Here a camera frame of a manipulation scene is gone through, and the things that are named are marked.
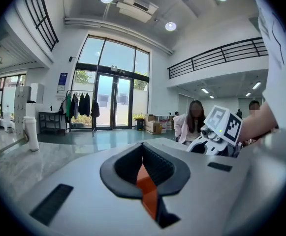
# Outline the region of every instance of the poster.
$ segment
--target poster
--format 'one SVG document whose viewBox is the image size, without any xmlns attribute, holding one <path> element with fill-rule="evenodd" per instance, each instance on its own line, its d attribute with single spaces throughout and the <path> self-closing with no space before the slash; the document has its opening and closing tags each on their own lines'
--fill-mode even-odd
<svg viewBox="0 0 286 236">
<path fill-rule="evenodd" d="M 66 79 L 67 79 L 67 73 L 61 73 L 58 84 L 58 91 L 65 91 Z"/>
</svg>

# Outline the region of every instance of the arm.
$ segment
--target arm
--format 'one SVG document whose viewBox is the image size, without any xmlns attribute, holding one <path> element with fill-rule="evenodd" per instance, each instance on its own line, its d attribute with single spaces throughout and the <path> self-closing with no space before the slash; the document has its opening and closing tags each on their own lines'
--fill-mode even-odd
<svg viewBox="0 0 286 236">
<path fill-rule="evenodd" d="M 180 115 L 173 118 L 173 125 L 174 125 L 174 136 L 177 138 L 181 135 L 181 127 L 186 119 L 186 115 Z"/>
<path fill-rule="evenodd" d="M 260 136 L 271 130 L 277 125 L 275 117 L 265 102 L 255 116 L 248 116 L 242 121 L 242 128 L 238 141 L 247 141 L 254 137 Z"/>
</svg>

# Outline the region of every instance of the clothes rack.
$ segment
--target clothes rack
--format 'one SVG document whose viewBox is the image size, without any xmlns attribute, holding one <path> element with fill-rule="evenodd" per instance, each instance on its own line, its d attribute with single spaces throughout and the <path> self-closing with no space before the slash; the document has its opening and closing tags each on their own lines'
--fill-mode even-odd
<svg viewBox="0 0 286 236">
<path fill-rule="evenodd" d="M 67 92 L 66 92 L 66 96 L 65 96 L 65 100 L 67 100 L 67 96 L 68 96 L 68 94 L 70 93 L 71 95 L 72 95 L 72 92 L 74 92 L 74 94 L 75 94 L 75 96 L 76 96 L 76 93 L 78 93 L 78 96 L 77 97 L 79 97 L 81 94 L 82 94 L 82 92 L 93 92 L 93 91 L 91 91 L 91 90 L 67 90 Z M 93 104 L 94 103 L 94 94 L 92 94 L 93 95 L 93 98 L 92 98 L 92 101 L 91 101 L 91 103 Z M 93 137 L 94 137 L 94 133 L 96 132 L 96 130 L 95 130 L 95 127 L 94 127 L 94 118 L 93 117 L 91 117 L 91 119 L 92 119 L 92 127 L 91 128 L 87 128 L 85 131 L 92 131 L 92 133 L 93 133 Z M 69 128 L 67 128 L 66 130 L 69 130 L 69 131 L 81 131 L 81 129 L 78 129 L 78 128 L 71 128 L 71 119 L 70 118 L 68 118 L 68 121 L 69 121 Z"/>
</svg>

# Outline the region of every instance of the metal railing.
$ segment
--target metal railing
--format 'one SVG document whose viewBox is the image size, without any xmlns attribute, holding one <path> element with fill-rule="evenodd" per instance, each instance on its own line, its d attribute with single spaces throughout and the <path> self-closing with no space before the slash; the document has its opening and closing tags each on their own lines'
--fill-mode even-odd
<svg viewBox="0 0 286 236">
<path fill-rule="evenodd" d="M 250 38 L 211 49 L 169 67 L 169 79 L 213 65 L 266 55 L 262 37 Z"/>
<path fill-rule="evenodd" d="M 33 20 L 35 28 L 39 31 L 44 42 L 53 50 L 56 43 L 59 42 L 58 37 L 53 29 L 48 11 L 44 0 L 25 0 L 26 6 Z"/>
</svg>

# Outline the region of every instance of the ceiling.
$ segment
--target ceiling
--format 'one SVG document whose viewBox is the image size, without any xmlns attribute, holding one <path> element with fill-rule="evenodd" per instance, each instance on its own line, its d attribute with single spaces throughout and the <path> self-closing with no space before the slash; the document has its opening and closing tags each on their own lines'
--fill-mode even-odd
<svg viewBox="0 0 286 236">
<path fill-rule="evenodd" d="M 210 95 L 215 98 L 225 97 L 245 97 L 248 92 L 250 97 L 262 97 L 262 92 L 265 90 L 268 70 L 256 70 L 244 73 L 228 74 L 214 77 L 203 81 L 197 81 L 189 84 L 178 86 L 190 93 L 197 95 L 200 99 L 209 98 Z M 261 82 L 261 85 L 253 90 L 252 87 L 256 82 Z M 209 94 L 204 93 L 201 88 L 206 88 Z"/>
<path fill-rule="evenodd" d="M 166 46 L 174 47 L 174 44 L 183 34 L 184 29 L 200 20 L 201 15 L 220 6 L 223 2 L 217 0 L 148 0 L 158 6 L 158 10 L 152 18 L 143 23 L 139 20 L 119 13 L 119 8 L 111 4 L 106 21 L 131 28 L 154 41 Z M 99 0 L 64 0 L 65 17 L 70 18 L 91 18 L 102 20 L 106 4 Z M 165 24 L 175 22 L 175 31 L 166 31 Z"/>
<path fill-rule="evenodd" d="M 36 61 L 0 26 L 0 69 Z"/>
</svg>

